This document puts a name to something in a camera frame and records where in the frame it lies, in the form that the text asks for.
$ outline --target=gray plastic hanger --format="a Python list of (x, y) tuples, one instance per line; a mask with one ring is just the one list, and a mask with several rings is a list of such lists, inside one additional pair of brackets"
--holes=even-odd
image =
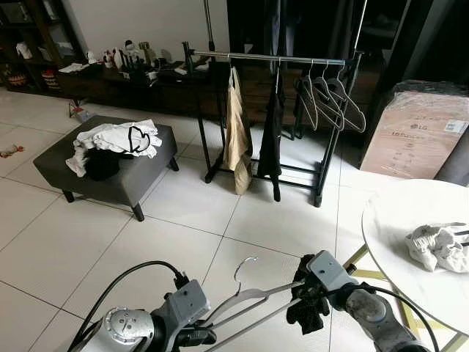
[(341, 80), (339, 79), (340, 72), (342, 72), (345, 68), (345, 63), (342, 65), (342, 69), (337, 73), (337, 77), (329, 78), (327, 80), (327, 85), (334, 86), (337, 88), (337, 92), (332, 91), (331, 93), (338, 99), (342, 100), (343, 102), (348, 101), (348, 103), (353, 107), (353, 109), (358, 113), (361, 118), (361, 127), (357, 126), (355, 123), (351, 122), (349, 119), (344, 117), (344, 121), (350, 125), (352, 128), (356, 129), (358, 132), (362, 133), (365, 131), (366, 128), (366, 119), (365, 114), (360, 110), (360, 108), (355, 104), (355, 101), (352, 100), (351, 97), (345, 92), (345, 87)]
[[(243, 266), (245, 263), (247, 263), (248, 261), (250, 260), (257, 260), (257, 257), (249, 257), (249, 258), (246, 258), (244, 259), (244, 261), (241, 262), (241, 264), (239, 264), (239, 266), (237, 267), (236, 271), (234, 272), (234, 280), (236, 282), (239, 282), (239, 286), (238, 286), (238, 289), (237, 289), (237, 292), (231, 296), (230, 298), (228, 298), (227, 300), (225, 300), (223, 303), (221, 303), (214, 311), (213, 313), (208, 317), (208, 319), (206, 319), (200, 326), (202, 328), (205, 328), (205, 327), (208, 327), (210, 326), (211, 329), (216, 329), (226, 323), (228, 323), (229, 321), (249, 312), (250, 310), (258, 307), (259, 305), (265, 303), (269, 297), (271, 295), (273, 295), (274, 293), (278, 293), (278, 292), (281, 292), (281, 291), (285, 291), (285, 290), (289, 290), (291, 288), (294, 288), (294, 287), (297, 287), (297, 286), (300, 286), (300, 285), (303, 285), (304, 284), (304, 280), (302, 281), (299, 281), (299, 282), (293, 282), (291, 284), (288, 284), (288, 285), (283, 285), (283, 286), (280, 286), (280, 287), (276, 287), (276, 288), (273, 288), (271, 290), (267, 290), (267, 291), (263, 291), (263, 290), (260, 290), (258, 288), (249, 288), (247, 290), (243, 290), (243, 291), (240, 291), (241, 289), (241, 282), (240, 280), (237, 279), (237, 272), (240, 270), (241, 266)], [(260, 301), (252, 304), (251, 306), (245, 308), (245, 309), (242, 309), (240, 310), (239, 312), (231, 315), (230, 317), (227, 317), (226, 319), (223, 319), (221, 322), (217, 323), (217, 324), (213, 324), (213, 322), (215, 321), (216, 318), (220, 317), (222, 314), (224, 314), (227, 310), (231, 309), (232, 307), (244, 302), (244, 301), (247, 301), (249, 299), (256, 299), (256, 298), (261, 298)]]
[[(303, 104), (304, 110), (307, 113), (307, 115), (309, 117), (309, 120), (311, 121), (311, 125), (313, 126), (313, 131), (315, 131), (317, 129), (317, 107), (316, 107), (316, 101), (314, 99), (312, 88), (311, 88), (311, 86), (312, 86), (312, 84), (311, 84), (311, 69), (313, 68), (313, 64), (314, 64), (314, 60), (311, 59), (311, 67), (309, 68), (309, 74), (308, 74), (308, 80), (309, 80), (309, 83), (310, 83), (309, 87), (307, 87), (305, 84), (303, 84), (303, 89), (301, 89), (300, 87), (295, 87), (295, 88), (297, 90), (298, 97), (300, 98), (301, 103)], [(305, 102), (305, 100), (302, 96), (302, 94), (304, 92), (308, 94), (309, 101), (312, 102), (312, 105), (314, 107), (314, 119), (315, 119), (315, 121), (313, 121), (313, 117), (311, 116), (311, 114), (309, 114), (308, 106), (306, 105), (306, 102)]]
[[(332, 119), (328, 114), (326, 114), (322, 109), (321, 112), (323, 116), (332, 124), (334, 125), (339, 131), (344, 130), (345, 126), (345, 121), (344, 121), (344, 114), (342, 113), (342, 110), (340, 109), (340, 106), (337, 104), (337, 102), (334, 100), (332, 94), (329, 92), (329, 87), (328, 83), (326, 82), (324, 78), (324, 72), (328, 69), (329, 66), (329, 61), (326, 61), (326, 67), (322, 72), (322, 75), (320, 77), (316, 77), (311, 85), (311, 90), (312, 92), (316, 92), (318, 95), (323, 96), (328, 102), (331, 102), (333, 104), (333, 108), (331, 108), (328, 104), (322, 102), (320, 99), (316, 100), (316, 103), (318, 106), (323, 108), (324, 110), (330, 112), (332, 115), (335, 116), (335, 120)], [(315, 84), (318, 86), (322, 87), (323, 91), (315, 87)]]

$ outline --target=ottoman leg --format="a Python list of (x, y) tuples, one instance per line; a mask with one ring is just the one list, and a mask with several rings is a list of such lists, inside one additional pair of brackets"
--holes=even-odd
[(67, 199), (67, 202), (71, 203), (75, 200), (75, 197), (73, 196), (73, 193), (70, 191), (65, 191), (62, 189), (62, 193), (64, 194), (65, 198)]
[(143, 212), (141, 211), (141, 208), (140, 208), (140, 203), (137, 203), (137, 205), (132, 208), (132, 211), (135, 214), (135, 217), (137, 218), (137, 220), (139, 220), (139, 221), (145, 220), (144, 214), (143, 214)]
[(179, 166), (177, 165), (176, 159), (171, 158), (169, 161), (169, 166), (173, 169), (173, 171), (179, 171)]

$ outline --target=clothes rack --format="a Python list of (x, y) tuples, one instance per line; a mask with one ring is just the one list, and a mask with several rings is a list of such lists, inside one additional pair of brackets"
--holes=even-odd
[[(355, 34), (355, 38), (353, 40), (352, 44), (352, 54), (351, 54), (351, 59), (346, 59), (346, 60), (337, 60), (337, 59), (312, 59), (312, 58), (304, 58), (304, 57), (291, 57), (291, 56), (270, 56), (270, 55), (256, 55), (256, 54), (241, 54), (241, 53), (222, 53), (222, 52), (217, 52), (215, 51), (215, 43), (213, 42), (213, 33), (212, 33), (212, 24), (210, 21), (210, 9), (209, 9), (209, 4), (208, 0), (204, 0), (204, 11), (205, 11), (205, 19), (207, 22), (207, 34), (208, 34), (208, 39), (209, 39), (209, 50), (210, 51), (198, 51), (191, 49), (189, 46), (188, 42), (184, 42), (184, 54), (185, 54), (185, 63), (188, 68), (188, 74), (190, 77), (193, 77), (193, 62), (192, 62), (192, 56), (193, 55), (200, 55), (200, 56), (209, 56), (212, 58), (213, 62), (215, 62), (216, 57), (224, 57), (227, 59), (252, 59), (252, 60), (262, 60), (262, 61), (283, 61), (283, 62), (297, 62), (297, 63), (303, 63), (303, 64), (318, 64), (318, 65), (346, 65), (350, 68), (350, 75), (347, 79), (347, 84), (345, 87), (345, 90), (347, 94), (350, 96), (350, 93), (352, 92), (352, 88), (355, 84), (355, 80), (357, 78), (358, 74), (358, 67), (360, 65), (360, 60), (361, 56), (363, 53), (357, 51), (357, 44), (358, 44), (358, 38), (360, 36), (361, 32), (361, 27), (363, 24), (363, 18), (365, 15), (365, 10), (366, 10), (366, 5), (367, 5), (367, 0), (363, 0), (363, 6), (361, 9), (361, 15), (360, 18), (358, 19), (358, 26), (357, 26), (357, 32)], [(204, 131), (204, 122), (201, 114), (201, 109), (200, 109), (200, 99), (199, 99), (199, 94), (195, 88), (193, 88), (193, 93), (196, 99), (196, 106), (197, 106), (197, 120), (199, 123), (199, 130), (200, 130), (200, 135), (202, 138), (202, 146), (204, 150), (204, 157), (205, 157), (205, 162), (207, 164), (207, 174), (205, 175), (205, 182), (210, 183), (212, 182), (212, 179), (215, 177), (215, 174), (218, 171), (223, 171), (223, 172), (230, 172), (233, 173), (231, 170), (227, 169), (222, 169), (221, 165), (223, 163), (223, 156), (224, 156), (224, 148), (225, 148), (225, 121), (224, 121), (224, 115), (221, 113), (221, 103), (220, 103), (220, 95), (219, 95), (219, 89), (217, 88), (217, 105), (218, 105), (218, 110), (220, 113), (220, 132), (221, 132), (221, 141), (223, 145), (223, 149), (220, 153), (220, 155), (217, 157), (215, 163), (212, 165), (210, 161), (210, 155), (208, 153), (208, 147), (207, 147), (207, 140), (205, 137), (205, 131)], [(342, 110), (345, 113), (347, 110), (347, 102), (342, 106)], [(302, 188), (307, 188), (311, 190), (311, 198), (313, 205), (315, 207), (320, 207), (322, 203), (322, 191), (324, 189), (325, 185), (325, 179), (328, 174), (328, 170), (330, 167), (330, 163), (332, 161), (332, 156), (334, 153), (334, 150), (336, 149), (337, 145), (337, 140), (339, 138), (340, 130), (338, 128), (332, 128), (332, 131), (330, 133), (330, 138), (328, 142), (328, 146), (325, 149), (324, 152), (324, 157), (320, 162), (317, 162), (315, 167), (313, 169), (304, 169), (300, 168), (297, 166), (293, 165), (286, 165), (286, 164), (281, 164), (282, 168), (285, 169), (293, 169), (296, 171), (300, 172), (306, 172), (315, 175), (316, 177), (313, 179), (313, 183), (311, 185), (305, 185), (302, 183), (294, 183), (286, 180), (279, 180), (279, 183), (286, 184), (289, 186), (297, 186), (297, 187), (302, 187)], [(253, 175), (254, 178), (261, 178), (264, 180), (269, 180), (269, 177), (261, 177), (257, 175)]]
[[(184, 52), (185, 52), (185, 58), (186, 58), (186, 63), (188, 66), (188, 73), (191, 75), (193, 72), (193, 63), (192, 63), (192, 56), (193, 55), (200, 55), (200, 56), (211, 56), (211, 57), (225, 57), (227, 59), (231, 58), (236, 58), (236, 59), (254, 59), (254, 60), (263, 60), (263, 61), (273, 61), (273, 60), (280, 60), (280, 61), (285, 61), (285, 62), (297, 62), (297, 63), (307, 63), (311, 64), (312, 62), (314, 64), (323, 64), (323, 65), (346, 65), (349, 66), (351, 69), (351, 76), (347, 80), (347, 86), (346, 86), (346, 91), (347, 94), (350, 94), (352, 91), (353, 85), (355, 83), (355, 79), (358, 73), (358, 66), (360, 64), (360, 59), (361, 59), (361, 54), (360, 52), (355, 53), (355, 57), (353, 59), (347, 59), (347, 60), (336, 60), (336, 59), (311, 59), (311, 58), (302, 58), (302, 57), (290, 57), (290, 56), (269, 56), (269, 55), (256, 55), (256, 54), (239, 54), (239, 53), (222, 53), (222, 52), (217, 52), (217, 51), (197, 51), (193, 50), (189, 47), (189, 44), (187, 42), (183, 43), (184, 46)], [(196, 90), (193, 91), (195, 96), (196, 96), (196, 102), (199, 104), (199, 98), (198, 98), (198, 93)], [(221, 140), (222, 140), (222, 145), (223, 149), (220, 153), (220, 155), (217, 157), (215, 163), (212, 165), (210, 161), (210, 156), (208, 153), (208, 147), (207, 147), (207, 140), (205, 138), (205, 131), (204, 131), (204, 124), (203, 124), (203, 118), (200, 114), (200, 108), (198, 108), (198, 116), (197, 116), (198, 122), (199, 122), (199, 130), (202, 138), (202, 146), (204, 149), (204, 157), (205, 161), (207, 163), (207, 174), (205, 175), (205, 182), (210, 183), (212, 182), (212, 179), (215, 177), (215, 174), (218, 171), (222, 172), (229, 172), (233, 173), (233, 171), (228, 170), (228, 169), (223, 169), (222, 163), (223, 163), (223, 156), (224, 156), (224, 148), (225, 148), (225, 132), (224, 132), (224, 116), (220, 116), (220, 128), (221, 128)], [(330, 162), (332, 160), (332, 155), (334, 153), (334, 150), (336, 148), (337, 144), (337, 139), (339, 137), (339, 129), (333, 128), (332, 133), (329, 138), (328, 146), (325, 149), (324, 157), (322, 161), (318, 162), (316, 164), (316, 167), (313, 169), (305, 169), (305, 168), (300, 168), (297, 166), (293, 165), (286, 165), (286, 164), (281, 164), (282, 168), (285, 169), (293, 169), (296, 171), (300, 172), (306, 172), (315, 175), (316, 177), (313, 179), (313, 183), (311, 185), (305, 185), (303, 183), (295, 183), (291, 181), (286, 181), (286, 180), (279, 180), (279, 183), (286, 184), (289, 186), (296, 186), (296, 187), (301, 187), (301, 188), (307, 188), (311, 190), (311, 198), (313, 200), (313, 204), (315, 207), (320, 207), (322, 203), (322, 191), (324, 189), (325, 185), (325, 179), (327, 177), (327, 173), (329, 170)], [(253, 162), (257, 162), (259, 160), (257, 159), (252, 159)], [(263, 180), (270, 180), (269, 177), (262, 177), (258, 175), (253, 175), (254, 178), (260, 178)]]

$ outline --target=white tile floor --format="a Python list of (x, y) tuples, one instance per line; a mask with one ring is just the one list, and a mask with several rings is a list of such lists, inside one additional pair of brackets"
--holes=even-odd
[[(392, 177), (355, 168), (357, 150), (342, 145), (330, 168), (321, 208), (308, 192), (281, 187), (272, 199), (269, 183), (255, 180), (248, 192), (233, 193), (229, 175), (202, 181), (205, 163), (195, 119), (87, 104), (108, 116), (155, 117), (171, 125), (179, 147), (179, 172), (164, 172), (142, 200), (146, 216), (137, 222), (126, 207), (78, 200), (67, 204), (50, 187), (32, 160), (78, 123), (67, 116), (67, 101), (0, 89), (0, 149), (15, 143), (26, 149), (0, 159), (0, 351), (66, 351), (105, 286), (118, 274), (146, 260), (168, 260), (203, 282), (212, 307), (233, 294), (232, 274), (248, 256), (257, 256), (240, 273), (245, 287), (270, 288), (290, 282), (305, 253), (327, 249), (346, 260), (363, 243), (360, 214), (375, 190)], [(219, 151), (218, 126), (206, 122), (210, 155)], [(262, 130), (253, 128), (254, 155)], [(282, 140), (282, 161), (308, 166), (323, 153), (323, 141)], [(309, 182), (288, 172), (287, 177)], [(366, 268), (371, 260), (363, 261)], [(172, 291), (171, 275), (147, 268), (116, 287), (96, 318), (116, 305), (154, 309)], [(289, 300), (282, 293), (258, 312), (218, 331), (227, 337)], [(324, 318), (324, 329), (302, 336), (279, 315), (221, 351), (373, 351), (364, 333), (343, 313)]]

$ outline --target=black glove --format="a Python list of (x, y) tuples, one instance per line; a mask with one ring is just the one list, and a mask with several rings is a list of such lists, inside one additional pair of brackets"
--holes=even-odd
[(306, 264), (314, 257), (314, 254), (307, 254), (301, 258), (300, 266), (296, 270), (294, 282), (307, 279), (306, 285), (301, 285), (292, 288), (292, 301), (296, 298), (301, 298), (302, 301), (291, 306), (287, 310), (287, 321), (290, 324), (298, 322), (301, 325), (303, 335), (310, 332), (320, 330), (324, 327), (320, 314), (329, 315), (329, 305), (325, 297), (321, 297), (321, 286), (318, 282), (316, 285), (311, 285), (316, 282), (312, 274), (306, 268)]

